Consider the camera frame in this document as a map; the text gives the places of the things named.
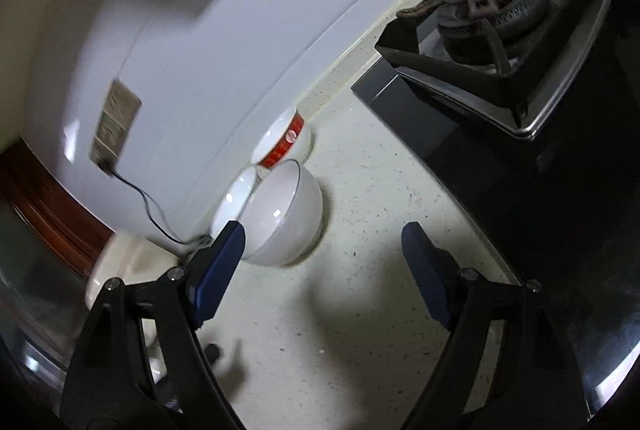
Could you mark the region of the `white conical bowl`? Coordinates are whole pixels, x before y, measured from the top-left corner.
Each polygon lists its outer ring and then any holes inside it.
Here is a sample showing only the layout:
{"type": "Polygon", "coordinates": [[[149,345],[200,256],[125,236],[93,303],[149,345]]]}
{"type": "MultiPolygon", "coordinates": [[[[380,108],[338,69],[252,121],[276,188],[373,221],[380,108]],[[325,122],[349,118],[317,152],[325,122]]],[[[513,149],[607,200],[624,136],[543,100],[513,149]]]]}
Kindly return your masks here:
{"type": "Polygon", "coordinates": [[[245,168],[222,196],[210,224],[209,235],[215,239],[229,221],[236,221],[243,212],[250,196],[259,184],[260,177],[255,166],[245,168]]]}

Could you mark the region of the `green rimmed white bowl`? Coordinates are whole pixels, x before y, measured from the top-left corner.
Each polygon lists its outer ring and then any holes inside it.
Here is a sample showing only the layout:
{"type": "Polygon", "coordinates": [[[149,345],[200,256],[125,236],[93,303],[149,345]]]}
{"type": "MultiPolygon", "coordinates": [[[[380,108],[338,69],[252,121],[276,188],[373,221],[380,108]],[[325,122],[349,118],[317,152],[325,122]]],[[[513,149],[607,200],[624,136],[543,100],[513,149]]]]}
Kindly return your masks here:
{"type": "Polygon", "coordinates": [[[240,215],[246,242],[242,260],[260,266],[287,265],[317,241],[323,198],[314,176],[288,159],[258,185],[240,215]]]}

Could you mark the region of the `red rimmed white bowl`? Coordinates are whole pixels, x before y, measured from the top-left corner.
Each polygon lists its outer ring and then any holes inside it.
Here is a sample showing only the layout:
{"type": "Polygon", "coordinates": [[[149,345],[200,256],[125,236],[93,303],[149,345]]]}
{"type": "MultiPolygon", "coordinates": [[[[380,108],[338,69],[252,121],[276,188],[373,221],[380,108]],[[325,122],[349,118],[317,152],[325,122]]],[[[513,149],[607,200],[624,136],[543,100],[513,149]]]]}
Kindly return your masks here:
{"type": "Polygon", "coordinates": [[[301,164],[312,145],[311,128],[296,106],[291,106],[273,121],[250,156],[254,166],[270,170],[281,161],[294,159],[301,164]]]}

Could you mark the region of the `cream rice cooker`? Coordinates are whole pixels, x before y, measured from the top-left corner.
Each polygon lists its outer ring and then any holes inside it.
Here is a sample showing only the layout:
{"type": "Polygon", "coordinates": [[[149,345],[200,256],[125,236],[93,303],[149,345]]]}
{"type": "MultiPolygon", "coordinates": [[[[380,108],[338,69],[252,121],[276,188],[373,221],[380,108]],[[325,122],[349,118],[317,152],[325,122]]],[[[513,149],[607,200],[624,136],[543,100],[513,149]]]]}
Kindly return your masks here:
{"type": "Polygon", "coordinates": [[[178,257],[146,238],[116,233],[103,248],[92,268],[85,292],[90,310],[103,284],[112,277],[126,285],[154,282],[179,263],[178,257]]]}

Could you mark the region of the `black gas stove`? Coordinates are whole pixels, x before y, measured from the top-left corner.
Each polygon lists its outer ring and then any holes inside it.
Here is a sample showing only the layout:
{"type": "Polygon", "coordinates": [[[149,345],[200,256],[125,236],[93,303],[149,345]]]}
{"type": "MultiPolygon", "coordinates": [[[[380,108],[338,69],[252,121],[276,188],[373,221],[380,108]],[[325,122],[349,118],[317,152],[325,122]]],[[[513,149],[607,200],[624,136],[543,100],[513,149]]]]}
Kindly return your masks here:
{"type": "Polygon", "coordinates": [[[415,152],[533,158],[639,138],[639,0],[422,0],[358,98],[415,152]]]}

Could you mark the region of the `wooden window frame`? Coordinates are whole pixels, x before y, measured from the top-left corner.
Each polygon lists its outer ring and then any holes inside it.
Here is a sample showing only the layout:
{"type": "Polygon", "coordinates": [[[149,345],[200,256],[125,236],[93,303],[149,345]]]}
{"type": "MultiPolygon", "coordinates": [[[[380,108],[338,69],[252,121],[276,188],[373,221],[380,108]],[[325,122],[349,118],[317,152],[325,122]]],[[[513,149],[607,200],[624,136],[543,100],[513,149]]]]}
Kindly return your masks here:
{"type": "Polygon", "coordinates": [[[1,153],[1,200],[66,268],[87,278],[113,231],[55,179],[20,138],[1,153]]]}

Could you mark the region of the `wall socket panel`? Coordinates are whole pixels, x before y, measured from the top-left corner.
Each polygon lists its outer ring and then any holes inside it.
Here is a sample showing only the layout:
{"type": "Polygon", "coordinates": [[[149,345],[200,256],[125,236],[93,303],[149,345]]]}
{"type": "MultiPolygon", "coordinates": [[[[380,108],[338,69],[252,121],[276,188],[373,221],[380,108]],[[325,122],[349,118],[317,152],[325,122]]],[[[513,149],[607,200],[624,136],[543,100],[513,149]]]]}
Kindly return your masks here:
{"type": "Polygon", "coordinates": [[[119,80],[112,81],[93,135],[90,160],[94,164],[116,164],[141,106],[134,92],[119,80]]]}

